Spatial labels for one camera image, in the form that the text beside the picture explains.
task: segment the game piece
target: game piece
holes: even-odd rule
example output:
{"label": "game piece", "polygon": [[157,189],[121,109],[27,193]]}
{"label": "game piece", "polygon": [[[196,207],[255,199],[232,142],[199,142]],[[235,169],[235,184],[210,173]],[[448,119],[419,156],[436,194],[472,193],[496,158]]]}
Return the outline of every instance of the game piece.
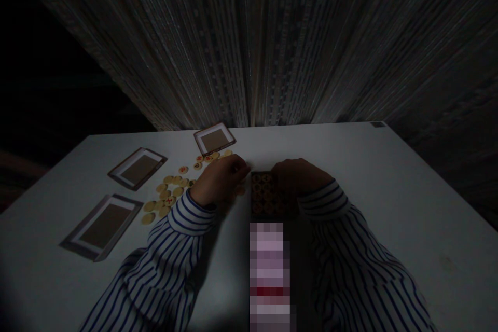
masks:
{"label": "game piece", "polygon": [[263,205],[260,202],[253,203],[253,213],[261,214],[263,212]]}
{"label": "game piece", "polygon": [[156,205],[155,201],[149,201],[144,205],[144,212],[150,213],[154,210],[154,206]]}
{"label": "game piece", "polygon": [[164,205],[165,206],[173,206],[175,202],[176,202],[176,197],[169,196],[167,199],[164,200]]}
{"label": "game piece", "polygon": [[151,224],[154,219],[156,219],[156,214],[155,213],[147,213],[142,217],[142,224],[144,226],[147,226]]}
{"label": "game piece", "polygon": [[161,200],[165,200],[167,199],[169,196],[171,196],[171,191],[168,190],[168,189],[165,189],[163,192],[161,192],[161,194],[159,195],[159,198]]}
{"label": "game piece", "polygon": [[157,193],[161,193],[163,192],[168,186],[166,184],[159,184],[157,187],[156,187],[156,192]]}
{"label": "game piece", "polygon": [[168,215],[168,213],[171,211],[171,208],[169,206],[163,206],[160,210],[159,210],[159,218],[163,218],[165,216]]}
{"label": "game piece", "polygon": [[154,205],[154,210],[159,210],[160,208],[162,208],[164,206],[164,201],[163,200],[159,200],[158,202],[156,202],[156,204]]}
{"label": "game piece", "polygon": [[174,197],[180,197],[182,194],[183,194],[182,187],[178,187],[178,188],[173,189],[173,196]]}
{"label": "game piece", "polygon": [[275,212],[275,206],[271,202],[267,201],[263,206],[263,210],[267,214],[273,214]]}

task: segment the shirt sleeve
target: shirt sleeve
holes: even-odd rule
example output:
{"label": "shirt sleeve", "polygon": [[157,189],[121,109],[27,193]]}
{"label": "shirt sleeve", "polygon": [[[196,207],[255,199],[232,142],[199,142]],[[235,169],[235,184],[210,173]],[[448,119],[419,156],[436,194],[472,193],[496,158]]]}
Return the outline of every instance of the shirt sleeve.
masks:
{"label": "shirt sleeve", "polygon": [[195,204],[187,191],[151,230],[147,248],[125,259],[80,331],[184,331],[195,298],[187,278],[214,224],[215,212]]}
{"label": "shirt sleeve", "polygon": [[414,278],[336,180],[298,202],[313,226],[319,268],[312,297],[323,330],[436,330]]}

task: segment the table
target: table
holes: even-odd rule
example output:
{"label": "table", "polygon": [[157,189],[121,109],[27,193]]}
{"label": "table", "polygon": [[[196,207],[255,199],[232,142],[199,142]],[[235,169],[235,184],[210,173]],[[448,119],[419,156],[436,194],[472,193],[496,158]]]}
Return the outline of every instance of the table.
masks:
{"label": "table", "polygon": [[[441,331],[496,328],[498,233],[389,127],[360,122],[231,131],[237,143],[230,149],[253,170],[303,157],[331,173],[380,242],[414,275]],[[164,176],[193,165],[199,153],[193,133],[89,136],[0,215],[2,294],[18,328],[78,328],[123,259],[145,246],[151,226],[141,225],[139,213],[99,263],[58,244],[107,193],[155,199]],[[106,173],[139,147],[169,160],[132,192]],[[199,175],[191,168],[186,177]],[[248,199],[249,193],[239,198],[206,240],[212,249],[203,259],[206,278],[189,330],[247,328]],[[291,274],[298,271],[291,268]]]}

